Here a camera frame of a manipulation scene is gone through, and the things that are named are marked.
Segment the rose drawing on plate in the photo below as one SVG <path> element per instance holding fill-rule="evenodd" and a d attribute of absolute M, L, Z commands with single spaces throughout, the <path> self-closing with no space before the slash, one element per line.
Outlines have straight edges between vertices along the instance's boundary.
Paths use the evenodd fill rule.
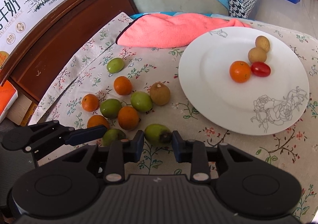
<path fill-rule="evenodd" d="M 264 128 L 267 132 L 268 123 L 275 125 L 283 125 L 284 122 L 290 121 L 293 118 L 293 111 L 297 109 L 302 102 L 307 99 L 307 92 L 300 89 L 298 86 L 288 92 L 287 97 L 283 100 L 276 100 L 267 95 L 263 95 L 254 101 L 254 112 L 256 116 L 251 118 L 251 121 L 257 120 L 259 127 Z"/>

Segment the tiled floor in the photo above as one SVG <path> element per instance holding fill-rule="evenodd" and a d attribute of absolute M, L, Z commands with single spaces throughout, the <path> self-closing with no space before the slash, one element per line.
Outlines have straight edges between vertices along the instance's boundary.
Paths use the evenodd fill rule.
<path fill-rule="evenodd" d="M 318 0 L 261 0 L 255 19 L 318 38 Z"/>

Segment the orange box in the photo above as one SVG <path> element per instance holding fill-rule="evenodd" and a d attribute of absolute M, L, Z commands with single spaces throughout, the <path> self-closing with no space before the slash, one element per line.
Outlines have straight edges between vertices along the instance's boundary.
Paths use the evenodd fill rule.
<path fill-rule="evenodd" d="M 5 118 L 8 109 L 17 99 L 18 93 L 9 81 L 0 86 L 0 122 Z"/>

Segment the screw head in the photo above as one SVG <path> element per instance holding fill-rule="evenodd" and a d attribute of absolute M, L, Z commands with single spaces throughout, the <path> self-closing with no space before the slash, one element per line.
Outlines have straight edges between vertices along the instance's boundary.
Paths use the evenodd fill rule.
<path fill-rule="evenodd" d="M 106 180 L 109 182 L 118 182 L 119 180 L 121 180 L 121 175 L 116 173 L 108 174 L 106 176 Z"/>
<path fill-rule="evenodd" d="M 196 181 L 205 181 L 209 179 L 209 176 L 206 173 L 196 173 L 193 175 L 193 179 Z"/>

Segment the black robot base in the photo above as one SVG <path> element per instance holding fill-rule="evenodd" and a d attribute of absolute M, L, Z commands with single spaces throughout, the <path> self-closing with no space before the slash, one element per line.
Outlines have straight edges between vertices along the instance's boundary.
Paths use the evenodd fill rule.
<path fill-rule="evenodd" d="M 301 197 L 292 175 L 226 143 L 213 148 L 184 141 L 177 131 L 172 133 L 172 148 L 177 162 L 191 163 L 190 179 L 126 179 L 124 164 L 140 159 L 142 131 L 133 140 L 101 148 L 86 145 L 18 173 L 17 161 L 23 158 L 16 157 L 18 152 L 35 161 L 62 144 L 94 140 L 104 132 L 102 126 L 75 131 L 55 121 L 8 133 L 0 147 L 7 157 L 15 157 L 16 162 L 7 160 L 5 167 L 15 171 L 17 179 L 2 207 L 16 217 L 16 224 L 300 224 L 291 215 Z M 216 162 L 219 178 L 210 178 L 209 162 Z"/>

